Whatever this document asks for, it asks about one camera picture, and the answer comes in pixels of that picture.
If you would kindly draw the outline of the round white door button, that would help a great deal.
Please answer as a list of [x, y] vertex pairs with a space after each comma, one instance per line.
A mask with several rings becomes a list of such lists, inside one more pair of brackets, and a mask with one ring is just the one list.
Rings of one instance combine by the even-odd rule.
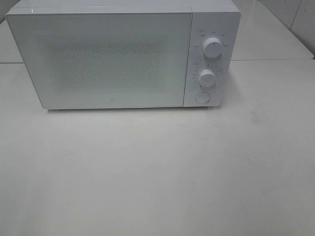
[[200, 104], [207, 104], [210, 102], [210, 94], [207, 93], [207, 92], [200, 92], [196, 95], [195, 97], [195, 100], [197, 103], [200, 103]]

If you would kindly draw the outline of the upper white power knob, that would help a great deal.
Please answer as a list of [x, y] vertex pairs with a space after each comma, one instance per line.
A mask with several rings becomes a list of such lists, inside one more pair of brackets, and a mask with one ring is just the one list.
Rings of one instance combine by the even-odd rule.
[[221, 55], [222, 40], [215, 36], [209, 37], [203, 42], [202, 48], [205, 57], [214, 59]]

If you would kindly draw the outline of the white microwave door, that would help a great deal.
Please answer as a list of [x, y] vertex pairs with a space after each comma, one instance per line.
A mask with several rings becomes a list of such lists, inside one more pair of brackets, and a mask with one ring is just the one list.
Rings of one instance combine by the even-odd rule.
[[191, 15], [9, 15], [45, 109], [182, 106]]

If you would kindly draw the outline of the white timer knob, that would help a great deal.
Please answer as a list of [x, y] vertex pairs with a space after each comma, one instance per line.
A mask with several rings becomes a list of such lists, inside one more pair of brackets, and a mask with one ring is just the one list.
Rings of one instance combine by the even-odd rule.
[[198, 81], [201, 87], [209, 88], [216, 83], [217, 76], [211, 69], [204, 69], [199, 73]]

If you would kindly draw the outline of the white microwave oven body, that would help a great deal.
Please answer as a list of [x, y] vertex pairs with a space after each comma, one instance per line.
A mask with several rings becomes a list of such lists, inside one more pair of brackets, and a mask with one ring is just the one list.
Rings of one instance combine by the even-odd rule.
[[[9, 15], [176, 13], [191, 15], [184, 100], [177, 107], [219, 106], [241, 19], [240, 11], [230, 0], [22, 0], [9, 10], [6, 20]], [[205, 57], [202, 48], [212, 36], [222, 40], [221, 55], [214, 59]], [[201, 87], [198, 81], [204, 69], [211, 69], [217, 76], [209, 88]], [[196, 102], [200, 92], [210, 94], [209, 103]]]

